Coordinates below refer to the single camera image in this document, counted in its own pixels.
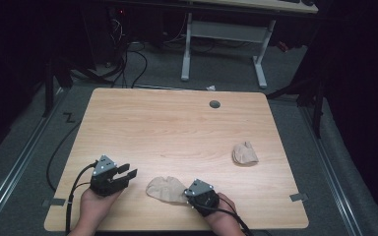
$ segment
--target hand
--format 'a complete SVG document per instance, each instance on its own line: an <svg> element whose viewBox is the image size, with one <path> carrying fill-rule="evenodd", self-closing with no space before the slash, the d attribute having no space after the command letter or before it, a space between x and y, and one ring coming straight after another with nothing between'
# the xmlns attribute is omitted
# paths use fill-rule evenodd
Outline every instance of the hand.
<svg viewBox="0 0 378 236"><path fill-rule="evenodd" d="M69 235L94 235L121 193L122 191L119 191L110 196L101 197L91 189L86 189L81 197L79 221Z"/></svg>
<svg viewBox="0 0 378 236"><path fill-rule="evenodd" d="M218 195L220 196L218 208L235 213L235 203L222 193L218 193ZM232 215L225 212L216 211L206 216L205 220L207 220L214 233L219 236L244 236L244 233L241 231L237 220Z"/></svg>

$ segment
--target beige object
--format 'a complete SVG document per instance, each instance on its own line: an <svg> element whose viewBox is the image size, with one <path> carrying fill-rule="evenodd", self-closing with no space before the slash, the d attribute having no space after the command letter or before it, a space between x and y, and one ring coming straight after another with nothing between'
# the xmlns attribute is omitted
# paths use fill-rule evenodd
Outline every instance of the beige object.
<svg viewBox="0 0 378 236"><path fill-rule="evenodd" d="M220 102L212 108L210 102ZM234 144L250 141L260 164L240 168L231 160ZM198 211L165 204L146 194L158 176L195 178L236 202L250 229L304 228L308 218L266 96L260 92L97 88L54 195L68 199L81 170L106 154L118 165L138 169L99 226L103 231L210 230ZM87 171L79 183L89 182ZM72 228L80 214L75 191ZM44 227L64 231L66 205L51 206Z"/></svg>
<svg viewBox="0 0 378 236"><path fill-rule="evenodd" d="M156 177L147 186L146 193L158 200L169 203L183 203L188 201L184 195L186 187L174 177Z"/></svg>
<svg viewBox="0 0 378 236"><path fill-rule="evenodd" d="M256 152L250 142L236 145L232 152L232 159L239 164L252 164L259 162L259 158L257 158Z"/></svg>

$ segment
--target cable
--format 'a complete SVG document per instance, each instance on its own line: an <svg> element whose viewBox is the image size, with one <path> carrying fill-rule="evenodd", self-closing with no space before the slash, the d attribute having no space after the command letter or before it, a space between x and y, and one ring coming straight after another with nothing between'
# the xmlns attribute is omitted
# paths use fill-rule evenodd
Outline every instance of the cable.
<svg viewBox="0 0 378 236"><path fill-rule="evenodd" d="M229 205L229 207L231 207L232 211L234 211L235 213L237 213L237 211L232 207L232 205L229 202L227 202L225 199L222 199L222 198L220 198L220 200L223 200L226 204ZM269 233L269 231L267 231L267 230L260 230L260 231L263 232L263 233L265 233L268 236L272 236L272 234Z"/></svg>
<svg viewBox="0 0 378 236"><path fill-rule="evenodd" d="M114 46L114 48L116 49L116 48L117 48L117 44L121 41L122 33L123 33L123 28L122 28L121 23L119 23L117 20L115 20L115 19L111 19L111 21L117 24L116 27L115 27L115 29L112 31L112 34L110 35L111 38L112 38L112 40L113 40L113 46ZM120 30L120 32L119 32L118 41L116 41L116 39L115 39L115 35L114 35L114 34L115 34L116 31L118 30L118 28L121 28L121 30Z"/></svg>
<svg viewBox="0 0 378 236"><path fill-rule="evenodd" d="M84 186L84 185L87 185L87 184L90 184L91 182L86 182L86 183L82 183L82 184L79 184L78 186L76 186L75 190L81 186Z"/></svg>
<svg viewBox="0 0 378 236"><path fill-rule="evenodd" d="M122 88L124 89L124 86L125 86L125 88L127 88L127 81L125 80L125 68L127 67L127 63L128 63L128 48L129 47L130 47L130 43L128 43L127 47L125 48L125 59L123 59L122 56L121 56L121 60L123 62L123 67L121 69L121 72L118 73L118 76L113 80L112 85L111 85L112 88L115 87L116 81L118 81L118 79L121 76L122 76Z"/></svg>
<svg viewBox="0 0 378 236"><path fill-rule="evenodd" d="M88 165L85 167L78 175L78 177L75 180L75 183L73 184L72 190L70 191L69 195L69 201L67 202L67 208L66 208L66 235L69 235L70 233L70 221L72 216L72 204L73 204L73 198L75 198L74 193L77 187L77 184L79 182L79 179L82 177L82 175L90 168L95 168L97 165L97 161L95 161L93 164Z"/></svg>
<svg viewBox="0 0 378 236"><path fill-rule="evenodd" d="M82 121L79 121L70 131L69 133L67 133L67 135L63 138L63 140L61 140L61 142L58 144L56 150L53 152L53 154L51 154L51 157L50 159L48 160L48 164L47 164L47 170L45 172L45 175L46 175L46 178L47 178L47 183L48 185L50 186L50 188L53 190L53 192L56 192L56 188L53 186L53 184L51 183L51 180L50 180L50 166L51 166L51 162L53 161L54 159L54 156L56 155L57 151L60 150L61 146L64 144L64 142L67 140L67 138L73 133L73 131L79 127L79 125L82 123Z"/></svg>
<svg viewBox="0 0 378 236"><path fill-rule="evenodd" d="M198 40L194 40L194 42L203 42L203 41L206 41L206 42L209 42L209 41L210 41L210 42L211 42L211 46L210 46L210 48L201 51L201 50L196 50L196 49L194 48L195 45L191 45L190 49L191 49L192 51L194 51L194 52L198 52L198 53L207 53L207 52L213 50L213 49L215 48L215 46L216 46L216 41L215 41L214 39L212 39L212 38L202 38L202 39L201 39L201 38L198 38Z"/></svg>
<svg viewBox="0 0 378 236"><path fill-rule="evenodd" d="M229 45L227 43L222 43L222 42L219 42L218 40L216 40L216 45L221 46L221 47L240 48L240 47L248 46L248 45L253 43L253 42L248 42L248 41L238 41L238 42L240 42L240 44L238 44L238 45Z"/></svg>
<svg viewBox="0 0 378 236"><path fill-rule="evenodd" d="M186 25L185 23L186 23L187 17L188 17L188 14L186 13L186 14L185 14L185 18L183 19L182 27L180 28L180 31L179 31L179 33L177 34L177 36L176 36L174 39L171 39L171 40L169 40L169 41L164 41L163 44L165 44L165 43L169 43L169 42L178 41L178 40L181 40L181 39L183 39L183 38L186 37L186 36L182 36L182 37L180 37L180 38L177 38L177 37L179 37L179 36L182 34L183 29L185 28L185 25Z"/></svg>
<svg viewBox="0 0 378 236"><path fill-rule="evenodd" d="M179 43L179 45L178 46L170 46L169 44L177 44L177 43ZM175 40L175 41L173 41L173 42L169 42L169 43L164 43L163 44L165 47L167 47L167 48L172 48L172 49L180 49L180 48L183 48L183 47L185 47L185 43L183 42L183 43L181 43L181 42L179 42L179 40Z"/></svg>
<svg viewBox="0 0 378 236"><path fill-rule="evenodd" d="M210 210L210 211L219 211L219 212L224 212L224 213L227 213L229 215L231 215L232 217L235 218L235 220L237 220L237 222L241 225L241 227L244 229L245 233L248 235L248 236L254 236L254 234L251 232L251 230L248 228L247 224L244 223L244 221L242 221L242 219L240 218L240 216L238 216L237 213L235 212L230 212L228 210L225 210L225 209L221 209L221 208L213 208L213 207L208 207L208 206L202 206L202 205L199 205L197 203L191 203L194 205L194 207L200 207L200 208L204 208L204 209L207 209L207 210Z"/></svg>
<svg viewBox="0 0 378 236"><path fill-rule="evenodd" d="M144 58L144 60L146 61L146 65L144 66L144 69L143 69L143 71L141 72L141 74L140 74L140 75L134 80L133 84L131 85L131 89L134 88L134 85L136 84L136 82L137 82L137 81L140 79L140 77L143 76L143 74L146 72L147 65L148 65L147 58L146 58L143 54L141 54L141 53L138 52L138 51L132 51L132 52L137 53L137 54L139 54L140 56L142 56L142 57Z"/></svg>

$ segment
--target black cable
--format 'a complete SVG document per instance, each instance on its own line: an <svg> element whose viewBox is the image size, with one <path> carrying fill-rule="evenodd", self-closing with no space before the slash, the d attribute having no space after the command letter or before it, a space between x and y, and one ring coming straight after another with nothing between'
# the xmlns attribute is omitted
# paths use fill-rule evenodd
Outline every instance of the black cable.
<svg viewBox="0 0 378 236"><path fill-rule="evenodd" d="M132 51L134 53L137 53L139 54L140 56L142 56L144 58L144 60L146 61L146 65L144 66L144 70L141 72L141 74L134 80L133 84L131 85L131 89L134 88L134 85L136 84L136 82L140 79L141 76L143 76L143 74L146 72L146 69L147 69L147 65L148 65L148 62L147 62L147 58L141 54L140 52L138 51Z"/></svg>
<svg viewBox="0 0 378 236"><path fill-rule="evenodd" d="M232 205L229 202L227 202L225 199L222 199L222 198L220 198L220 200L223 200L226 204L229 205L229 207L231 207L232 211L234 211L235 213L237 213L237 211L234 209L234 207L232 207ZM267 231L267 230L260 230L260 231L263 232L263 233L265 233L268 236L272 236L272 234L269 233L269 231Z"/></svg>
<svg viewBox="0 0 378 236"><path fill-rule="evenodd" d="M79 184L78 186L76 186L75 190L83 185L87 185L87 184L90 184L91 182L86 182L86 183L82 183L82 184Z"/></svg>
<svg viewBox="0 0 378 236"><path fill-rule="evenodd" d="M228 47L228 48L240 48L240 47L246 47L253 42L248 42L248 41L238 41L238 45L230 45L228 43L222 43L222 40L216 40L216 45L221 46L221 47Z"/></svg>
<svg viewBox="0 0 378 236"><path fill-rule="evenodd" d="M212 38L198 38L198 40L193 40L194 42L203 42L203 41L206 41L206 42L210 42L211 43L211 46L210 46L210 48L208 48L208 49L206 49L206 50L203 50L203 51L201 51L201 50L196 50L195 48L194 48L194 46L195 45L191 45L191 47L190 47L190 49L192 50L192 51L194 51L194 52L198 52L198 53L207 53L207 52L209 52L209 51L211 51L211 50L213 50L215 47L216 47L216 41L214 40L214 39L212 39Z"/></svg>
<svg viewBox="0 0 378 236"><path fill-rule="evenodd" d="M185 13L185 17L184 17L184 19L183 19L182 27L180 28L179 33L178 33L177 36L175 36L173 39L168 40L168 41L164 41L164 42L162 43L164 46L167 46L167 44L170 43L170 42L174 42L174 41L178 41L178 40L181 40L181 39L183 39L183 38L186 38L186 36L182 36L182 37L180 37L180 38L178 38L178 37L183 33L183 30L185 29L185 26L187 25L187 24L186 24L186 20L187 20L187 18L188 18L188 14Z"/></svg>
<svg viewBox="0 0 378 236"><path fill-rule="evenodd" d="M185 39L185 37L180 38L179 40L175 40L168 43L163 43L165 47L171 48L171 49L180 49L185 47L185 42L180 42L180 40ZM179 46L170 46L169 44L179 44Z"/></svg>
<svg viewBox="0 0 378 236"><path fill-rule="evenodd" d="M58 144L56 150L54 151L53 154L51 154L51 157L50 159L48 160L48 164L47 164L47 170L45 172L45 176L47 178L47 183L48 185L50 186L50 188L53 190L53 192L56 192L56 188L53 186L53 184L51 183L51 180L50 180L50 166L51 166L51 162L53 161L54 159L54 156L56 155L57 151L60 150L61 146L64 144L64 142L67 140L67 138L73 133L73 131L79 127L79 125L82 123L82 121L79 121L70 131L69 133L67 133L67 135L63 138L63 140Z"/></svg>
<svg viewBox="0 0 378 236"><path fill-rule="evenodd" d="M124 70L122 70L120 73L118 73L118 76L113 80L111 87L114 88L116 85L116 81L121 77L121 75L124 74Z"/></svg>
<svg viewBox="0 0 378 236"><path fill-rule="evenodd" d="M73 184L72 190L70 191L69 200L67 202L67 208L66 208L66 235L69 235L70 233L70 221L72 216L72 204L73 204L73 198L75 190L77 188L77 184L79 182L79 179L82 177L82 175L90 168L95 168L97 165L97 161L95 161L93 164L88 165L85 167L78 175L78 177L75 180L75 183Z"/></svg>
<svg viewBox="0 0 378 236"><path fill-rule="evenodd" d="M200 208L204 208L204 209L207 209L207 210L210 210L210 211L219 211L219 212L224 212L224 213L227 213L229 215L231 215L232 217L235 218L235 220L237 220L237 222L241 225L241 227L244 229L245 233L248 235L248 236L254 236L254 234L251 232L251 230L248 228L247 224L244 223L244 221L242 221L241 217L238 216L237 213L235 212L230 212L228 210L225 210L225 209L221 209L221 208L213 208L213 207L208 207L208 206L202 206L202 205L199 205L197 203L192 203L194 205L194 207L200 207Z"/></svg>
<svg viewBox="0 0 378 236"><path fill-rule="evenodd" d="M128 64L128 50L125 51L125 65ZM124 72L122 73L122 88L127 88L128 85L127 85L127 80L125 79L125 68L124 68Z"/></svg>

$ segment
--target power cord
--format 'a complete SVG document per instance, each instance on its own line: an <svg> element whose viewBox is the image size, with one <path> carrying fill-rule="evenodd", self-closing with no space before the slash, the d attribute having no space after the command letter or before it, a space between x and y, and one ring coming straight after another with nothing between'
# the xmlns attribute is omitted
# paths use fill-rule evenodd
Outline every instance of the power cord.
<svg viewBox="0 0 378 236"><path fill-rule="evenodd" d="M67 133L67 135L63 138L63 140L60 141L60 143L58 144L56 150L53 152L53 154L51 154L51 157L50 159L48 160L48 164L47 164L47 169L45 171L45 176L47 178L47 183L48 183L48 186L51 188L51 190L53 190L53 192L56 192L56 188L54 187L54 185L51 183L51 180L50 180L50 166L51 166L51 162L53 161L54 159L54 156L56 155L56 153L58 152L58 150L60 150L61 146L64 144L64 142L67 140L67 138L73 133L74 130L76 130L76 128L79 127L79 125L82 123L82 121L79 121L70 131L69 133Z"/></svg>
<svg viewBox="0 0 378 236"><path fill-rule="evenodd" d="M173 39L168 40L168 41L164 41L163 44L164 44L165 46L167 46L167 45L166 45L167 43L174 42L174 41L179 41L179 40L181 40L181 39L183 39L183 38L186 38L186 35L184 35L184 36L180 36L180 35L183 33L183 30L185 29L187 18L188 18L188 14L186 13L186 14L185 14L185 18L183 19L182 27L180 28L179 33L178 33L178 34L176 35L176 37L174 37Z"/></svg>
<svg viewBox="0 0 378 236"><path fill-rule="evenodd" d="M146 72L147 65L148 65L148 61L147 61L146 56L144 56L143 54L141 54L141 53L138 52L138 51L132 51L132 52L137 53L137 54L139 54L140 56L142 56L143 59L145 60L146 64L145 64L145 66L144 66L143 71L142 71L142 72L140 73L140 75L134 80L133 84L131 85L131 89L134 88L134 85L136 84L136 82L137 82L137 81L141 78L141 76L143 76L143 74Z"/></svg>
<svg viewBox="0 0 378 236"><path fill-rule="evenodd" d="M213 212L216 212L216 211L219 211L219 212L223 212L223 213L227 213L229 215L231 215L232 217L235 218L235 220L237 220L237 222L241 225L241 227L243 228L244 230L244 233L247 235L247 236L254 236L253 232L251 232L251 230L248 228L247 224L244 223L244 221L241 219L241 217L236 213L235 209L231 206L231 204L229 202L227 202L226 200L220 198L220 200L224 201L226 204L229 205L229 207L231 207L232 211L234 212L230 212L228 210L225 210L225 209L221 209L221 208L217 208L217 207L208 207L208 206L202 206L202 205L199 205L197 204L196 202L194 203L191 203L194 205L194 207L200 207L200 208L203 208L203 209L206 209L206 210L210 210L210 211L213 211ZM264 232L266 235L268 236L272 236L272 234L270 234L267 230L260 230L261 232Z"/></svg>
<svg viewBox="0 0 378 236"><path fill-rule="evenodd" d="M111 87L114 88L116 85L116 81L122 76L122 88L124 89L127 88L127 81L125 80L125 68L127 67L127 62L128 62L128 47L130 45L127 45L127 48L125 49L125 59L121 57L121 60L123 62L123 67L120 73L118 73L118 76L113 80Z"/></svg>
<svg viewBox="0 0 378 236"><path fill-rule="evenodd" d="M70 233L70 222L71 222L71 216L72 216L72 204L73 204L73 199L75 198L75 190L84 184L78 185L79 179L82 177L82 175L90 168L95 168L97 165L98 161L95 161L94 163L88 165L85 167L78 175L78 177L75 180L75 183L73 184L72 190L70 191L69 195L69 200L67 202L67 208L66 208L66 235L69 235Z"/></svg>

